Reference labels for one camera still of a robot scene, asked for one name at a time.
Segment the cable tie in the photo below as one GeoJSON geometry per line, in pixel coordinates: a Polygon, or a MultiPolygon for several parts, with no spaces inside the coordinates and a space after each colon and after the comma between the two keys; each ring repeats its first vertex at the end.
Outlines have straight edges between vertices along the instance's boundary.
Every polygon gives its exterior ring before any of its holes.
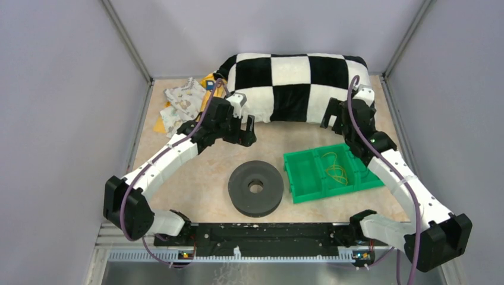
{"type": "Polygon", "coordinates": [[[404,179],[401,179],[401,181],[397,182],[397,184],[392,188],[392,193],[395,193],[395,191],[400,188],[404,183],[409,182],[411,180],[418,179],[418,176],[416,175],[408,175],[404,176],[404,179]]]}

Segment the white cloth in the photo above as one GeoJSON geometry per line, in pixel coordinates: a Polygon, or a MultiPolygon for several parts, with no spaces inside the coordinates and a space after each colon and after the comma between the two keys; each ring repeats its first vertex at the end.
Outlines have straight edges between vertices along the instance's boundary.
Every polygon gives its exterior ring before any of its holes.
{"type": "Polygon", "coordinates": [[[185,85],[165,90],[170,104],[176,108],[180,118],[184,121],[193,120],[198,115],[205,89],[192,77],[185,85]]]}
{"type": "Polygon", "coordinates": [[[183,122],[196,118],[205,92],[192,77],[183,86],[165,90],[165,96],[171,105],[161,110],[160,114],[167,137],[172,137],[183,122]]]}

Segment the disc hole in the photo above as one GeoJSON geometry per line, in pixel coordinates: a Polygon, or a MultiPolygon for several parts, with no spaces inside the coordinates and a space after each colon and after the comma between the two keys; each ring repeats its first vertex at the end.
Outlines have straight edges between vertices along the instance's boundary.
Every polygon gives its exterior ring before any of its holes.
{"type": "Polygon", "coordinates": [[[250,190],[250,192],[254,193],[254,194],[257,194],[259,192],[261,192],[263,190],[263,182],[259,181],[259,180],[252,180],[252,182],[250,182],[248,184],[248,190],[250,190]]]}

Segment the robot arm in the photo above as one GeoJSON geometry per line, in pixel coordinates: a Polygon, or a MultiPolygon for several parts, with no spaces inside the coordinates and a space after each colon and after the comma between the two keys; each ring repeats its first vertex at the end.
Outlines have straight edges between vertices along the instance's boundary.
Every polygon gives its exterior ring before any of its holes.
{"type": "MultiPolygon", "coordinates": [[[[465,214],[455,216],[435,199],[406,165],[388,135],[376,131],[376,110],[367,105],[373,95],[372,89],[364,85],[354,90],[352,112],[366,140],[398,169],[404,180],[398,178],[381,158],[376,157],[357,135],[349,118],[346,101],[330,100],[321,127],[327,128],[330,117],[336,116],[332,130],[343,135],[353,155],[360,158],[385,183],[412,223],[389,220],[375,211],[366,210],[352,216],[349,226],[354,240],[380,240],[405,252],[410,261],[413,257],[415,236],[420,235],[417,268],[425,272],[464,253],[472,223],[465,214]],[[420,203],[420,231],[412,226],[416,222],[415,206],[404,185],[406,181],[420,203]]],[[[121,227],[123,219],[125,232],[131,240],[152,233],[182,235],[182,228],[190,225],[189,219],[173,210],[153,211],[149,207],[149,200],[174,171],[211,146],[216,139],[221,138],[246,147],[256,141],[253,116],[248,117],[246,130],[241,129],[241,109],[245,102],[245,95],[239,93],[226,99],[214,97],[208,105],[206,116],[201,118],[199,128],[194,130],[197,126],[196,120],[183,123],[178,133],[153,158],[122,178],[111,177],[105,185],[105,218],[117,227],[121,227]],[[189,135],[189,140],[179,143],[189,135]],[[132,189],[125,198],[121,218],[121,203],[128,188],[132,189]]]]}
{"type": "Polygon", "coordinates": [[[426,272],[446,261],[462,255],[472,229],[471,220],[465,215],[455,216],[441,204],[404,162],[397,146],[384,132],[376,131],[374,114],[376,110],[365,102],[371,88],[360,85],[352,91],[352,110],[347,101],[331,99],[327,106],[321,127],[327,128],[329,118],[336,116],[332,130],[345,138],[352,154],[363,163],[390,189],[392,195],[405,210],[411,223],[390,220],[375,211],[366,210],[350,218],[350,225],[357,240],[376,239],[405,252],[410,261],[413,258],[414,238],[420,235],[420,251],[417,268],[426,272]],[[404,179],[393,170],[362,141],[350,120],[349,113],[367,141],[391,163],[404,179]],[[408,182],[420,208],[420,232],[416,224],[415,204],[405,183],[408,182]]]}
{"type": "Polygon", "coordinates": [[[105,185],[103,216],[119,228],[122,219],[131,240],[153,233],[179,235],[184,225],[190,223],[189,219],[173,210],[153,211],[149,201],[179,167],[214,144],[216,139],[246,147],[256,141],[254,116],[248,117],[247,129],[241,129],[241,109],[246,101],[245,95],[239,93],[226,99],[214,97],[197,130],[194,131],[196,120],[183,123],[177,134],[138,169],[122,178],[111,177],[105,185]],[[132,183],[121,218],[121,203],[132,183]]]}

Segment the blue object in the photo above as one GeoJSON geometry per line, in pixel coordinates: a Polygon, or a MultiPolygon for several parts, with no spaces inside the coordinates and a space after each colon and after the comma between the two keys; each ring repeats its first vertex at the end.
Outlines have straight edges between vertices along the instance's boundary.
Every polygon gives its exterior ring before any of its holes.
{"type": "Polygon", "coordinates": [[[215,84],[215,82],[213,82],[213,80],[207,80],[207,81],[205,81],[206,90],[207,91],[211,91],[214,84],[215,84]]]}

